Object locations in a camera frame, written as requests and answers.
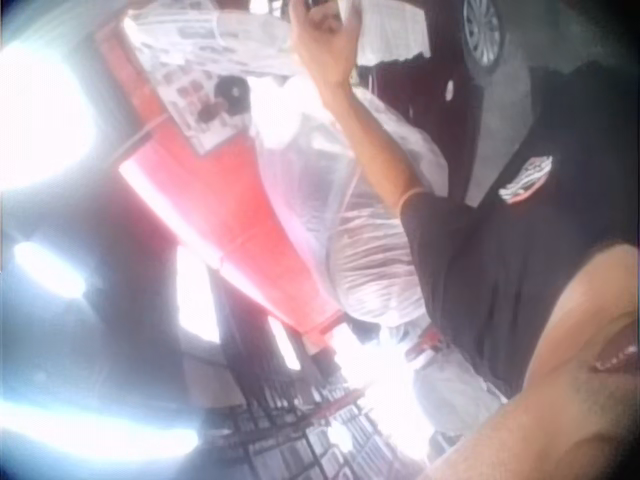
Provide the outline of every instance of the skin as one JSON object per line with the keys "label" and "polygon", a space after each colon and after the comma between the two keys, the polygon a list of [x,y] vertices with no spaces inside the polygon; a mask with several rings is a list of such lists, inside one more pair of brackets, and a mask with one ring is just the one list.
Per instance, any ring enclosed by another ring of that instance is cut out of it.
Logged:
{"label": "skin", "polygon": [[[370,184],[399,212],[421,184],[403,150],[349,85],[359,2],[344,25],[336,12],[335,2],[308,12],[303,0],[292,0],[293,44]],[[637,248],[616,245],[590,259],[562,292],[521,394],[424,478],[597,478],[638,426],[640,390],[637,376],[593,373],[591,367],[607,340],[637,322],[637,292]]]}

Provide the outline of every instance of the black t-shirt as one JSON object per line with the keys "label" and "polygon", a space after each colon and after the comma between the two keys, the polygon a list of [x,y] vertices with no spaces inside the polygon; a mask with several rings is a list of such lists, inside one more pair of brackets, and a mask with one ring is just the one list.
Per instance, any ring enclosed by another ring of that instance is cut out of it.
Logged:
{"label": "black t-shirt", "polygon": [[[608,245],[637,245],[637,105],[636,78],[583,66],[549,96],[478,208],[427,193],[402,207],[427,312],[506,396],[522,388],[580,267]],[[508,203],[499,190],[545,158],[548,174]]]}

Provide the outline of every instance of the red panel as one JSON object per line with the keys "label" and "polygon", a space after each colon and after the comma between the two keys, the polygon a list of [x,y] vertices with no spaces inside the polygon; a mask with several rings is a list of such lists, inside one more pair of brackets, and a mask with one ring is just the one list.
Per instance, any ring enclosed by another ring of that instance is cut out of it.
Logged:
{"label": "red panel", "polygon": [[[100,38],[103,52],[150,125],[166,112],[114,32]],[[317,332],[338,315],[273,212],[249,137],[199,156],[173,120],[151,135],[120,171],[182,243],[301,332]]]}

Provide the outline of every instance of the car wheel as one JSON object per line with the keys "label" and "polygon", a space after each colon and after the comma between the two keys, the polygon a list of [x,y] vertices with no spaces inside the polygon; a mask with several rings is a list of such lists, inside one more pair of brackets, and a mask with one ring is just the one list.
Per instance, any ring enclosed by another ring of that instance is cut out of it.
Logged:
{"label": "car wheel", "polygon": [[462,44],[469,71],[484,83],[500,64],[506,33],[494,0],[462,1]]}

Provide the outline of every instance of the man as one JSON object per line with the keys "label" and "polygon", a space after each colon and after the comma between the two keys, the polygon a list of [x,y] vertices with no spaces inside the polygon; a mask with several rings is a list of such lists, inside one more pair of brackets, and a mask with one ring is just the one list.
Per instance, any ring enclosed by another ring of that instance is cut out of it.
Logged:
{"label": "man", "polygon": [[335,2],[291,2],[300,60],[400,215],[434,323],[515,397],[431,475],[597,478],[638,420],[634,82],[596,67],[573,74],[472,209],[426,193],[357,100],[359,2],[344,25],[337,13]]}

